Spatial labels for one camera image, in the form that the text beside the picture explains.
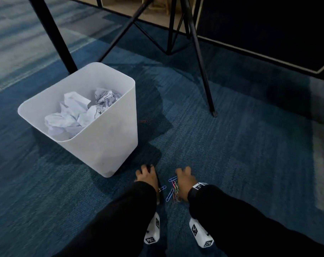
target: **blue carpet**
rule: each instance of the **blue carpet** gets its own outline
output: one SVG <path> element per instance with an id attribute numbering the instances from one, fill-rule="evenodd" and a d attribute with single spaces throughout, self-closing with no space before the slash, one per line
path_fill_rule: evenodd
<path id="1" fill-rule="evenodd" d="M 166 43 L 167 31 L 143 27 Z M 95 61 L 115 33 L 75 51 L 78 68 Z M 187 42 L 180 36 L 176 45 Z M 192 47 L 165 56 L 132 27 L 105 58 L 134 78 L 138 120 L 148 120 L 138 125 L 138 147 L 108 179 L 17 114 L 23 101 L 67 76 L 60 60 L 0 92 L 0 256 L 56 253 L 133 182 L 142 163 L 156 166 L 162 185 L 177 167 L 190 165 L 199 181 L 324 244 L 310 78 L 208 43 L 201 50 L 217 118 L 208 111 Z M 185 203 L 163 201 L 158 213 L 160 241 L 145 245 L 141 256 L 223 256 L 215 246 L 197 246 Z"/>

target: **blue paper clip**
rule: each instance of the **blue paper clip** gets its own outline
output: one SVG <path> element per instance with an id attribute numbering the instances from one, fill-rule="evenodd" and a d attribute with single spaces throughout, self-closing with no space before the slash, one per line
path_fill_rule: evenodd
<path id="1" fill-rule="evenodd" d="M 177 176 L 170 178 L 168 181 L 172 182 L 173 180 L 177 180 Z"/>
<path id="2" fill-rule="evenodd" d="M 174 193 L 174 189 L 172 188 L 172 190 L 170 190 L 169 195 L 167 196 L 167 198 L 165 199 L 166 202 L 169 201 L 169 199 L 173 196 Z"/>
<path id="3" fill-rule="evenodd" d="M 162 190 L 165 190 L 166 188 L 167 188 L 167 186 L 163 186 L 163 187 L 159 188 L 159 190 L 161 192 Z"/>

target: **black sleeve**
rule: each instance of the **black sleeve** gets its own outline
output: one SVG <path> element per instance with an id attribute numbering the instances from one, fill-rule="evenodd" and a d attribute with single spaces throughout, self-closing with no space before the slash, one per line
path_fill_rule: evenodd
<path id="1" fill-rule="evenodd" d="M 192 188 L 189 211 L 213 237 L 216 246 L 231 256 L 316 255 L 324 245 L 267 218 L 250 204 L 233 198 L 214 185 Z"/>
<path id="2" fill-rule="evenodd" d="M 134 182 L 54 256 L 138 256 L 155 212 L 155 189 Z"/>

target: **trash bin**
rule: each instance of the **trash bin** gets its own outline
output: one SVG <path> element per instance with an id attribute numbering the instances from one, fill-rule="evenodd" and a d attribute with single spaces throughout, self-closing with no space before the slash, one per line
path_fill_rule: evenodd
<path id="1" fill-rule="evenodd" d="M 122 97 L 73 138 L 49 136 L 44 117 L 61 110 L 64 94 L 76 91 L 94 101 L 97 87 Z M 26 100 L 18 114 L 104 177 L 111 177 L 138 145 L 135 81 L 102 63 L 88 64 Z"/>

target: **crumpled white paper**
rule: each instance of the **crumpled white paper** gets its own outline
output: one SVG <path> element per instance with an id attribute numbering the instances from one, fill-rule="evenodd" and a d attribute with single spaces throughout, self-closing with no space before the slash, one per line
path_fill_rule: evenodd
<path id="1" fill-rule="evenodd" d="M 44 118 L 48 134 L 55 136 L 66 131 L 70 134 L 70 138 L 73 138 L 121 96 L 111 90 L 97 88 L 95 97 L 97 105 L 88 108 L 91 102 L 89 99 L 74 91 L 64 94 L 64 101 L 60 103 L 61 112 L 49 114 Z"/>

